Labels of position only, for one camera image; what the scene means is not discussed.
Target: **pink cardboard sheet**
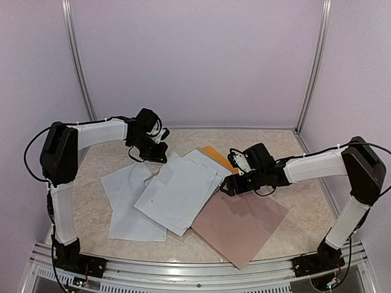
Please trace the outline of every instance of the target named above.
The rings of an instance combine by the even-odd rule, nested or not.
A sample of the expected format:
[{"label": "pink cardboard sheet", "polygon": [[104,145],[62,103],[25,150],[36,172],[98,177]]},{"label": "pink cardboard sheet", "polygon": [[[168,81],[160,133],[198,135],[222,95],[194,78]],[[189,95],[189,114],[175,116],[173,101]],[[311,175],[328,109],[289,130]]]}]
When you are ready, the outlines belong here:
[{"label": "pink cardboard sheet", "polygon": [[229,197],[214,194],[195,218],[192,228],[237,268],[260,251],[288,214],[269,197],[253,192]]}]

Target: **black joint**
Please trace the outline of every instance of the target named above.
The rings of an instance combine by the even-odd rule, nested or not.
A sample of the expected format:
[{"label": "black joint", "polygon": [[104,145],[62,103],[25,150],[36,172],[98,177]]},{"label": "black joint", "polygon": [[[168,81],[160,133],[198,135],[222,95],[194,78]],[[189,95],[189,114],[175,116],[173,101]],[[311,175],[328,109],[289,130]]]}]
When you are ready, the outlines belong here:
[{"label": "black joint", "polygon": [[[361,137],[350,142],[365,143]],[[350,145],[342,152],[350,185],[351,195],[363,204],[373,205],[380,197],[386,167],[368,145]]]},{"label": "black joint", "polygon": [[80,254],[80,241],[78,238],[68,245],[59,243],[54,235],[51,238],[56,248],[56,258],[54,259],[54,265],[56,267],[83,276],[103,277],[107,260],[96,256]]},{"label": "black joint", "polygon": [[267,172],[276,165],[275,160],[269,154],[263,143],[258,143],[243,151],[251,169],[259,169]]},{"label": "black joint", "polygon": [[340,249],[330,247],[323,239],[316,253],[293,258],[292,263],[295,276],[303,277],[343,267],[345,260]]},{"label": "black joint", "polygon": [[78,172],[78,130],[55,122],[46,137],[40,163],[42,173],[55,187],[73,181]]},{"label": "black joint", "polygon": [[[124,116],[115,118],[123,120],[128,125],[125,145],[130,148],[136,147],[140,151],[139,157],[141,159],[163,164],[167,162],[167,144],[164,142],[156,143],[147,135],[147,133],[152,132],[157,123],[161,125],[159,117],[152,110],[143,108],[135,118]],[[170,131],[164,128],[161,140],[164,140],[169,134]]]},{"label": "black joint", "polygon": [[243,194],[248,191],[258,190],[260,186],[252,184],[253,171],[244,175],[233,174],[224,178],[220,186],[220,191],[233,197],[237,194]]}]

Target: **paper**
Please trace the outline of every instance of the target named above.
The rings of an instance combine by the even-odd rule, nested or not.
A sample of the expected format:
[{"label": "paper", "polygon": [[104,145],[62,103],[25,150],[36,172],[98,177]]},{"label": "paper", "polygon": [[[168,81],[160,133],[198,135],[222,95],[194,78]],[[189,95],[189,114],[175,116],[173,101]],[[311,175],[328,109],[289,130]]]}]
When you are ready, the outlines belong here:
[{"label": "paper", "polygon": [[272,198],[253,192],[229,197],[214,194],[192,228],[219,253],[242,269],[264,246],[288,214]]},{"label": "paper", "polygon": [[166,241],[167,230],[133,207],[150,176],[144,164],[133,164],[101,178],[113,210],[109,238]]},{"label": "paper", "polygon": [[182,236],[206,202],[217,171],[172,154],[135,208]]},{"label": "paper", "polygon": [[196,165],[202,165],[206,168],[212,168],[216,170],[217,174],[222,178],[225,178],[232,174],[230,170],[227,170],[221,164],[217,163],[216,161],[212,160],[210,157],[203,154],[200,150],[191,151],[190,153],[185,155],[183,159],[188,159],[191,162],[195,163]]}]

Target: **black cable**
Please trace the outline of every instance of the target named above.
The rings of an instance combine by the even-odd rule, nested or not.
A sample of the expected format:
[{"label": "black cable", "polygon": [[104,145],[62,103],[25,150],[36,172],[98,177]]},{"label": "black cable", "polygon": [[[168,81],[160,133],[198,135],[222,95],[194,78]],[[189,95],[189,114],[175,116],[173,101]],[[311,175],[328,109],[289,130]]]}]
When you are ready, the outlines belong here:
[{"label": "black cable", "polygon": [[51,239],[51,263],[53,265],[54,276],[56,277],[56,281],[57,281],[61,291],[65,292],[65,293],[69,293],[69,291],[64,288],[64,285],[61,284],[59,276],[57,275],[56,266],[54,265],[54,235],[56,235],[56,226],[55,225],[53,225],[53,235],[52,235],[52,239]]},{"label": "black cable", "polygon": [[131,151],[132,149],[133,149],[133,146],[130,147],[130,149],[129,149],[129,151],[128,151],[128,156],[129,156],[132,160],[134,160],[134,161],[136,161],[136,162],[138,162],[138,163],[144,163],[145,160],[136,159],[134,156],[132,156],[132,155],[130,154],[130,151]]},{"label": "black cable", "polygon": [[49,127],[46,127],[44,130],[40,131],[36,136],[34,136],[34,138],[27,144],[27,147],[26,149],[24,150],[24,154],[23,154],[23,161],[24,161],[24,166],[26,167],[27,171],[30,173],[30,175],[37,181],[40,181],[40,182],[49,182],[47,179],[42,179],[42,178],[39,178],[37,175],[35,175],[30,167],[29,167],[29,164],[27,163],[27,152],[29,151],[31,145],[37,140],[37,138],[39,138],[42,134],[44,134],[45,132],[47,132],[48,130],[50,129],[53,129],[53,128],[56,128],[56,127],[60,127],[60,126],[77,126],[77,125],[88,125],[88,124],[95,124],[95,123],[101,123],[101,122],[106,122],[106,121],[109,121],[109,120],[112,120],[113,117],[110,117],[108,119],[104,119],[104,120],[97,120],[97,121],[87,121],[87,122],[82,122],[82,123],[64,123],[64,124],[58,124],[58,125],[52,125],[52,126],[49,126]]},{"label": "black cable", "polygon": [[[347,145],[348,145],[347,143],[344,144],[344,145],[341,145],[340,148],[344,148],[344,147],[346,147]],[[317,152],[315,152],[315,153],[305,154],[305,156],[289,156],[289,157],[282,157],[282,158],[276,160],[276,162],[279,162],[279,161],[282,161],[282,160],[300,159],[300,158],[303,158],[303,157],[312,157],[312,156],[316,156],[317,154],[323,154],[323,153],[325,153],[325,152],[327,152],[327,151],[332,151],[332,150],[336,150],[336,149],[338,149],[337,146],[332,146],[332,147],[330,147],[330,148],[325,148],[324,150],[317,151]]]},{"label": "black cable", "polygon": [[260,197],[268,197],[269,195],[272,195],[276,191],[276,189],[277,189],[276,186],[273,186],[273,188],[274,188],[273,191],[269,192],[268,194],[259,194],[256,190],[253,190],[253,191],[255,192],[255,194],[257,194]]},{"label": "black cable", "polygon": [[348,268],[346,269],[346,272],[345,272],[341,282],[339,282],[334,287],[332,287],[331,288],[332,290],[334,290],[335,288],[338,288],[339,286],[341,286],[341,284],[345,281],[346,277],[348,276],[350,265],[351,265],[351,261],[352,261],[352,237],[349,237],[349,242],[350,243],[349,243],[349,263],[348,263]]},{"label": "black cable", "polygon": [[242,154],[244,156],[244,153],[240,150],[237,150],[236,148],[230,148],[230,153],[232,153],[232,151],[236,151],[237,153]]}]

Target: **wire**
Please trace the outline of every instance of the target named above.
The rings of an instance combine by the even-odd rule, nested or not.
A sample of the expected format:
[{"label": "wire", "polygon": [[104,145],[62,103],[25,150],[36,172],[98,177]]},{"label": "wire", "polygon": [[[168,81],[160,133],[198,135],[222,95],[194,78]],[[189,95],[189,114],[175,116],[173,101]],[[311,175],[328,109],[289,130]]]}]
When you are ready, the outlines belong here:
[{"label": "wire", "polygon": [[349,237],[349,263],[348,263],[348,268],[346,269],[346,272],[341,280],[341,282],[339,282],[338,284],[336,284],[334,287],[332,287],[331,289],[335,289],[335,288],[338,288],[339,286],[341,286],[341,284],[345,281],[346,277],[348,276],[348,273],[349,273],[349,269],[350,269],[350,265],[351,265],[351,261],[352,261],[352,237]]},{"label": "wire", "polygon": [[244,153],[242,151],[237,150],[236,148],[230,148],[230,153],[233,151],[236,151],[237,153],[242,154],[244,156]]},{"label": "wire", "polygon": [[134,161],[136,161],[136,162],[138,162],[138,163],[144,163],[145,162],[145,159],[143,159],[143,160],[139,160],[139,159],[136,159],[134,156],[132,156],[131,154],[130,154],[130,151],[133,149],[133,145],[130,147],[130,149],[129,149],[129,151],[128,151],[128,156],[132,159],[132,160],[134,160]]},{"label": "wire", "polygon": [[[352,239],[351,239],[351,237],[349,237],[349,263],[348,263],[348,267],[346,268],[346,272],[345,272],[342,280],[338,284],[336,284],[334,287],[331,287],[328,290],[319,290],[316,287],[314,287],[312,280],[310,279],[310,283],[311,283],[312,287],[318,292],[331,292],[332,290],[341,286],[341,284],[345,281],[346,277],[348,276],[350,265],[351,265],[351,260],[352,260]],[[339,271],[338,271],[338,275],[336,276],[336,278],[338,278],[341,274],[341,267],[338,266],[338,268],[339,268]]]},{"label": "wire", "polygon": [[86,267],[86,273],[84,274],[84,276],[86,277],[86,282],[84,283],[84,287],[87,287],[87,284],[88,284],[88,264],[87,264],[87,267]]},{"label": "wire", "polygon": [[337,267],[338,267],[338,275],[336,276],[336,278],[338,278],[340,275],[341,275],[341,266],[339,264],[337,264]]},{"label": "wire", "polygon": [[253,191],[255,192],[255,194],[257,194],[260,197],[268,197],[269,195],[272,195],[276,191],[276,189],[277,189],[276,186],[273,186],[273,188],[274,188],[273,191],[269,192],[268,194],[259,194],[256,190],[253,190]]},{"label": "wire", "polygon": [[24,154],[23,154],[24,166],[26,167],[26,169],[27,169],[27,171],[29,172],[29,174],[30,174],[35,180],[40,181],[40,182],[44,182],[44,183],[49,182],[49,180],[39,178],[37,175],[35,175],[35,174],[32,172],[32,170],[30,169],[29,164],[27,163],[27,152],[29,151],[31,145],[37,140],[37,138],[39,138],[42,134],[44,134],[44,133],[47,132],[48,130],[53,129],[53,128],[56,128],[56,127],[60,127],[60,126],[89,125],[89,124],[95,124],[95,123],[101,123],[101,122],[110,121],[110,120],[112,120],[112,119],[113,119],[113,117],[110,117],[110,118],[104,119],[104,120],[87,121],[87,122],[82,122],[82,123],[62,123],[62,124],[51,125],[51,126],[49,126],[49,127],[46,127],[44,130],[40,131],[36,136],[34,136],[34,138],[27,144],[27,147],[26,147],[26,149],[24,150]]},{"label": "wire", "polygon": [[[344,145],[340,145],[339,148],[344,148],[344,147],[347,147],[350,143],[346,143]],[[337,146],[332,146],[330,148],[325,148],[324,150],[321,150],[321,151],[316,151],[314,153],[310,153],[310,154],[305,154],[305,157],[312,157],[312,156],[316,156],[317,154],[323,154],[327,151],[332,151],[332,150],[337,150],[338,147]],[[303,158],[304,156],[289,156],[289,157],[282,157],[278,160],[276,160],[276,162],[279,162],[279,161],[282,161],[282,160],[290,160],[290,159],[300,159],[300,158]]]},{"label": "wire", "polygon": [[56,277],[57,284],[59,285],[62,292],[69,293],[67,289],[64,288],[64,285],[61,284],[59,276],[57,275],[56,266],[54,265],[54,235],[56,235],[56,226],[53,225],[53,235],[51,241],[51,263],[53,265],[54,276]]}]

